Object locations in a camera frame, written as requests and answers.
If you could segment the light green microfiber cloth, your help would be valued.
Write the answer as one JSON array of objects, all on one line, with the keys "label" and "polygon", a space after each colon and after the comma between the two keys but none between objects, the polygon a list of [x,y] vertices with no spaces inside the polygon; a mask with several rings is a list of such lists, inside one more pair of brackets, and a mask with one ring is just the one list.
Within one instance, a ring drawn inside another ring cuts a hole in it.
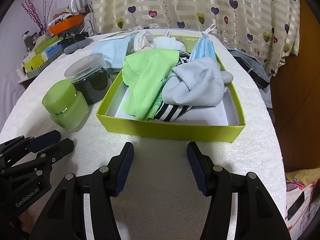
[{"label": "light green microfiber cloth", "polygon": [[122,78],[129,88],[129,98],[123,111],[136,120],[152,119],[157,111],[153,105],[178,61],[179,52],[170,49],[148,49],[126,56]]}]

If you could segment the black white striped cloth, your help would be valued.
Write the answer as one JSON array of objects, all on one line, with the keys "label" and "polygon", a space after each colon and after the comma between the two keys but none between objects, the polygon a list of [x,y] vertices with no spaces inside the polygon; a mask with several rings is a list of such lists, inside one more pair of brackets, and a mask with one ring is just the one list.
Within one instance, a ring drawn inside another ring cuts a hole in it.
[{"label": "black white striped cloth", "polygon": [[154,119],[166,122],[175,121],[191,109],[192,106],[170,105],[162,102],[154,116]]}]

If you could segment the grey toe sock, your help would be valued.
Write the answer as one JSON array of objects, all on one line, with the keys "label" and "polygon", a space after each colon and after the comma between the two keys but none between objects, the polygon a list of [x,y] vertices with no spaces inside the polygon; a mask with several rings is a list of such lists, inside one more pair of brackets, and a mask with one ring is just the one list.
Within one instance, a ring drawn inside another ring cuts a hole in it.
[{"label": "grey toe sock", "polygon": [[216,107],[223,99],[233,75],[222,71],[212,57],[203,57],[172,68],[162,89],[164,103]]}]

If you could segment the white towel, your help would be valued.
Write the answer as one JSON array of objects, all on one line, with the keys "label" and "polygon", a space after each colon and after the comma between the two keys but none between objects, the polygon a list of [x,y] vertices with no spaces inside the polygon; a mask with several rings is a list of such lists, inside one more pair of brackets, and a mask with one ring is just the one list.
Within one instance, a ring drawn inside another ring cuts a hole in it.
[{"label": "white towel", "polygon": [[134,39],[133,49],[135,52],[143,50],[145,47],[153,48],[153,42],[156,37],[148,30],[140,31]]}]

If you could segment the pale mint toe sock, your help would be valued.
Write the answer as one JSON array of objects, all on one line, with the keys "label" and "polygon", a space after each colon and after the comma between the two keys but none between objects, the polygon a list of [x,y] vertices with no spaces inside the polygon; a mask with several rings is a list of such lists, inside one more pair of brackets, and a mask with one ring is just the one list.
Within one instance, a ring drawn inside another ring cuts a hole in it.
[{"label": "pale mint toe sock", "polygon": [[151,42],[153,49],[170,49],[178,51],[186,51],[185,45],[176,40],[175,37],[171,37],[171,31],[167,30],[163,36],[156,36]]}]

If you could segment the blue surgical face mask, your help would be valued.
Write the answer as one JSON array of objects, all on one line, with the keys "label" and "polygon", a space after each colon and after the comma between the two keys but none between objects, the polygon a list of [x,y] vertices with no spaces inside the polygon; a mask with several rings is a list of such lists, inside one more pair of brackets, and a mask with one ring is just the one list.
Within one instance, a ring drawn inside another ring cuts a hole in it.
[{"label": "blue surgical face mask", "polygon": [[213,42],[209,39],[208,34],[216,29],[216,24],[213,23],[209,28],[207,28],[205,31],[202,31],[202,37],[198,40],[195,47],[192,49],[189,62],[198,60],[204,57],[211,57],[216,59],[216,53],[214,49]]}]

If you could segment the green embroidered hand towel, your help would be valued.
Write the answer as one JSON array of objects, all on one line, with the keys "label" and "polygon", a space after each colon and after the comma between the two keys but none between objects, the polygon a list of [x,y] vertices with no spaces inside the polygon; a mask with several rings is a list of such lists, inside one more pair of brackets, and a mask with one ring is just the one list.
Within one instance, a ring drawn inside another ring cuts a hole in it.
[{"label": "green embroidered hand towel", "polygon": [[182,43],[185,46],[185,51],[191,53],[199,38],[187,37],[182,39]]}]

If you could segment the green cream jar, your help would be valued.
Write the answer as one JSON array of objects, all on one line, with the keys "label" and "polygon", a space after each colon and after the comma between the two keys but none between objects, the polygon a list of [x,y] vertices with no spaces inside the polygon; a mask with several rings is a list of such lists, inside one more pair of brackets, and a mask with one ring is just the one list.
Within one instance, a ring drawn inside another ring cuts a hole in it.
[{"label": "green cream jar", "polygon": [[47,91],[42,105],[53,122],[70,132],[80,130],[89,115],[83,94],[66,79],[58,81]]}]

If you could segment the white side shelf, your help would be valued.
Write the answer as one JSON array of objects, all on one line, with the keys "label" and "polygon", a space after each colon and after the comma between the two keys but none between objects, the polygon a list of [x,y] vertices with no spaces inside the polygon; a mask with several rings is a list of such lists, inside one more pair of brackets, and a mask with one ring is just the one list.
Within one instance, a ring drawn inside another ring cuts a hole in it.
[{"label": "white side shelf", "polygon": [[20,78],[18,84],[22,85],[24,89],[27,89],[29,85],[35,80],[35,77],[27,77],[27,72],[24,67],[16,70],[16,73]]}]

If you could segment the striped grey storage tray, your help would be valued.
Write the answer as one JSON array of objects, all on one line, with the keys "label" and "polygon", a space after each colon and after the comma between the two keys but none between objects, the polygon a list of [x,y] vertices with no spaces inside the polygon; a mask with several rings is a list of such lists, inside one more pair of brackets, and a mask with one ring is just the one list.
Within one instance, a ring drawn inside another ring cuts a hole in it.
[{"label": "striped grey storage tray", "polygon": [[58,50],[49,59],[44,60],[40,54],[33,57],[25,65],[26,76],[28,78],[37,77],[44,69],[46,69],[53,61],[63,54],[63,50]]}]

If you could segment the lime green file box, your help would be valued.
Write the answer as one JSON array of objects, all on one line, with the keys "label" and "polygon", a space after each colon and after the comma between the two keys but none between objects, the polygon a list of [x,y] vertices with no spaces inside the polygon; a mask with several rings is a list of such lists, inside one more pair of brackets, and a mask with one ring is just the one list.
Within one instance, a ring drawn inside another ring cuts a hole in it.
[{"label": "lime green file box", "polygon": [[33,58],[28,56],[25,58],[24,67],[26,72],[31,72],[38,69],[44,62],[41,54],[37,54]]}]

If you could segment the orange plastic basket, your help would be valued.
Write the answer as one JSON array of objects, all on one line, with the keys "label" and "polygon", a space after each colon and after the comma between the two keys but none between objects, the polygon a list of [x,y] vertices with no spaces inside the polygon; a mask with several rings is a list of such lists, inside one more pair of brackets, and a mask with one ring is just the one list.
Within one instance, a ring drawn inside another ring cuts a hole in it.
[{"label": "orange plastic basket", "polygon": [[48,32],[53,35],[61,34],[76,25],[82,23],[84,19],[82,14],[62,14],[48,24]]}]

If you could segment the pink dried flower branches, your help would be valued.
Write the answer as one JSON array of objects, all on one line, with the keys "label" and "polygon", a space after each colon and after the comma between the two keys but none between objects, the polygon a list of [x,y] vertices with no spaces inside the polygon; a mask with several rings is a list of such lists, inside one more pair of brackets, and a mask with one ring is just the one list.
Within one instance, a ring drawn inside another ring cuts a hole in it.
[{"label": "pink dried flower branches", "polygon": [[47,31],[53,3],[54,0],[41,0],[41,4],[37,6],[34,0],[23,0],[21,6],[40,31]]}]

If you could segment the grey clothes pile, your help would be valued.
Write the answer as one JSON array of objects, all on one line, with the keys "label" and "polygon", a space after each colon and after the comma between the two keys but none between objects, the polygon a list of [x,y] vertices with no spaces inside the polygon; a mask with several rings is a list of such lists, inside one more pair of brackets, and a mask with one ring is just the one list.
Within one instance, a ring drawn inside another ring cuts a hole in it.
[{"label": "grey clothes pile", "polygon": [[249,74],[257,87],[267,108],[273,108],[271,100],[270,78],[257,59],[249,54],[236,49],[227,49],[236,59],[238,64]]}]

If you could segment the heart pattern curtain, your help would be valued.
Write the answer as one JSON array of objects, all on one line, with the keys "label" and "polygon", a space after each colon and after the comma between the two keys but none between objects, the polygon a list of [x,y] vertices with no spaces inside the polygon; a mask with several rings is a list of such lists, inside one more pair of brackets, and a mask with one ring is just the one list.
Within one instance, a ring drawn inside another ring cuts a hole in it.
[{"label": "heart pattern curtain", "polygon": [[255,57],[274,76],[299,52],[300,0],[92,0],[101,33],[147,28],[204,31]]}]

